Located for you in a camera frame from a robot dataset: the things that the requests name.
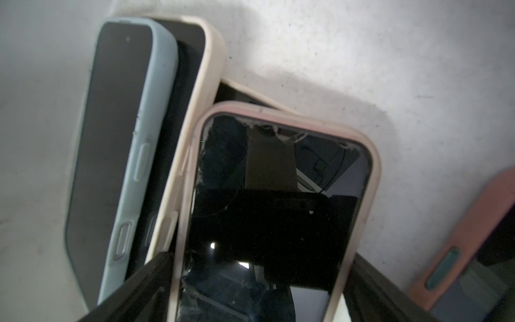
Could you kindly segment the white case phone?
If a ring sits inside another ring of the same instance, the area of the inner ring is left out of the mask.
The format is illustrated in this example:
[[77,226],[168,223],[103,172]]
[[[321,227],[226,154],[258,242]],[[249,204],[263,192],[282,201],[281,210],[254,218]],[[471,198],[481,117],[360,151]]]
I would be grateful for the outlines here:
[[205,19],[157,13],[150,18],[176,38],[179,63],[135,229],[127,278],[173,245],[190,135],[197,118],[214,103],[227,57],[222,35]]

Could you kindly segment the blue case phone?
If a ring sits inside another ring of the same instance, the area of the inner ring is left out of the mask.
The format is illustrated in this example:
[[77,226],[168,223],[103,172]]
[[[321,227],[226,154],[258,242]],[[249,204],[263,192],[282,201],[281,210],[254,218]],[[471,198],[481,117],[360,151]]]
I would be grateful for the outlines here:
[[157,21],[112,17],[102,25],[64,237],[87,310],[126,276],[177,68],[177,41]]

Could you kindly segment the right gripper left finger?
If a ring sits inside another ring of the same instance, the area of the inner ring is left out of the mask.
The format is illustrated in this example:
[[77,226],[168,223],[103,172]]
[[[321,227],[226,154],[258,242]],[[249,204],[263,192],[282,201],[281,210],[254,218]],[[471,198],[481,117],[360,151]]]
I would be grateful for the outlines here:
[[166,321],[173,255],[161,252],[81,321]]

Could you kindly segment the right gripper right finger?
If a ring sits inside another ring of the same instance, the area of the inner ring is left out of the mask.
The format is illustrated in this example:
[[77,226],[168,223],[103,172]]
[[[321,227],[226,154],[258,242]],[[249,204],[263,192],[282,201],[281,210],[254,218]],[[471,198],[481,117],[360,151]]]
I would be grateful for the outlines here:
[[343,291],[352,321],[434,321],[396,285],[359,254]]

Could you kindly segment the dark phone bottom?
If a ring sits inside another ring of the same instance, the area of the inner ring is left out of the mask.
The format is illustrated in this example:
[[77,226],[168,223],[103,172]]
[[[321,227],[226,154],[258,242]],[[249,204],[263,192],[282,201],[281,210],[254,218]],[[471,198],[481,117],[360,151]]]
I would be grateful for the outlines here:
[[193,130],[169,321],[338,321],[378,188],[353,128],[238,101]]

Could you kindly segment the white plastic storage box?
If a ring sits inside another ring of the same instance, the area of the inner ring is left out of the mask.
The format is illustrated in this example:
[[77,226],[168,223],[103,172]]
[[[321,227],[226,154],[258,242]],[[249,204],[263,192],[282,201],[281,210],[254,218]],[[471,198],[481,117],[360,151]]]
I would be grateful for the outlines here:
[[397,287],[514,165],[513,1],[2,1],[1,320],[85,313],[65,208],[97,33],[110,15],[201,16],[224,75],[377,146],[359,253]]

